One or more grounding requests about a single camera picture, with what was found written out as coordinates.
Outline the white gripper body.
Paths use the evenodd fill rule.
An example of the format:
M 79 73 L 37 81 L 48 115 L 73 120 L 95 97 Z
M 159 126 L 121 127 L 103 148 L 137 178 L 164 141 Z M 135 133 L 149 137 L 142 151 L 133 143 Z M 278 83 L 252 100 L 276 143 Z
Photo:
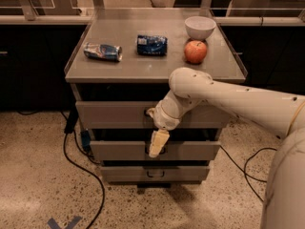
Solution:
M 153 111 L 154 125 L 162 130 L 171 131 L 181 122 L 181 109 L 175 103 L 159 101 Z

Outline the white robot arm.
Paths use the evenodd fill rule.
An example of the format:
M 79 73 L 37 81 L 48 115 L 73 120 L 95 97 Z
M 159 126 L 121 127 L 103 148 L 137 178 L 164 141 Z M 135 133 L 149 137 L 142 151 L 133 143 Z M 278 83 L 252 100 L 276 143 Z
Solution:
M 261 229 L 305 229 L 305 97 L 215 81 L 208 73 L 178 68 L 170 90 L 149 110 L 157 129 L 156 157 L 183 115 L 202 102 L 264 128 L 282 139 L 268 175 Z

